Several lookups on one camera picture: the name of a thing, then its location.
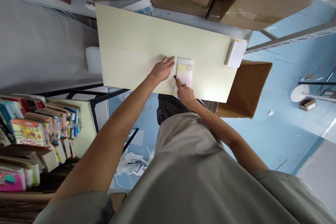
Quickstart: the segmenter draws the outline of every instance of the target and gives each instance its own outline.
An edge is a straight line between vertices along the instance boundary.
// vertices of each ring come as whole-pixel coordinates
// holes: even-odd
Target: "table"
[[[96,10],[105,86],[135,89],[155,63],[175,56],[194,60],[195,98],[227,101],[237,72],[224,65],[232,37],[100,4]],[[176,95],[175,71],[154,93]]]

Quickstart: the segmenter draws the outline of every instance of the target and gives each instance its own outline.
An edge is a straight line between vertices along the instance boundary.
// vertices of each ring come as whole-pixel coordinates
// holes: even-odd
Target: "hand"
[[[198,101],[195,99],[194,91],[187,87],[186,84],[181,85],[180,79],[177,79],[177,97],[182,102],[184,106],[186,106],[190,110],[194,110],[195,105],[197,105]]]
[[[159,63],[156,63],[149,75],[154,76],[155,81],[159,84],[161,81],[168,79],[173,66],[175,57],[164,57]]]

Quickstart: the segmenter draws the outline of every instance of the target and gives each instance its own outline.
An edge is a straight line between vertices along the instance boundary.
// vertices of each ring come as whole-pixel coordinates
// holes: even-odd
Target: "stack of books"
[[[76,156],[79,107],[37,95],[0,95],[0,191],[25,191]]]

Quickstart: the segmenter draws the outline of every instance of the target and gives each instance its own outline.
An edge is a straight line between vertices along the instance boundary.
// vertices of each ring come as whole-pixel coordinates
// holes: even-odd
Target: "light blue floor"
[[[320,2],[314,2],[307,9],[288,17],[271,27],[274,35],[281,37],[328,22],[334,9]],[[249,47],[269,41],[260,32],[254,32]],[[336,67],[336,34],[321,38],[288,44],[281,47],[245,55],[252,61],[268,61],[273,68],[263,89],[253,119],[226,118],[256,151],[270,169],[292,173],[305,155],[311,152],[323,132],[336,117],[336,104],[317,101],[317,107],[309,112],[289,100],[288,92],[301,77],[312,74],[312,81],[319,77],[326,79]],[[316,94],[319,87],[312,87]],[[144,130],[143,146],[130,145],[129,151],[148,158],[148,150],[154,149],[159,126],[156,121],[157,94],[152,94],[134,127]],[[121,104],[115,97],[110,99],[110,114]],[[274,115],[268,116],[270,110]],[[138,180],[131,177],[133,184]],[[130,186],[127,175],[118,176],[119,183]]]

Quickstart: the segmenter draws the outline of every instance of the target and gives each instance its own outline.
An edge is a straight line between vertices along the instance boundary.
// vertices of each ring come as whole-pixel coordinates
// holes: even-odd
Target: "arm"
[[[245,170],[249,173],[257,170],[269,170],[237,131],[195,100],[194,91],[191,88],[185,84],[182,86],[180,80],[177,81],[177,84],[177,96],[179,100],[206,122],[219,139],[232,150],[237,162]]]
[[[128,134],[154,88],[169,77],[174,59],[165,57],[157,63],[146,79],[117,108],[49,204],[75,194],[108,191]]]

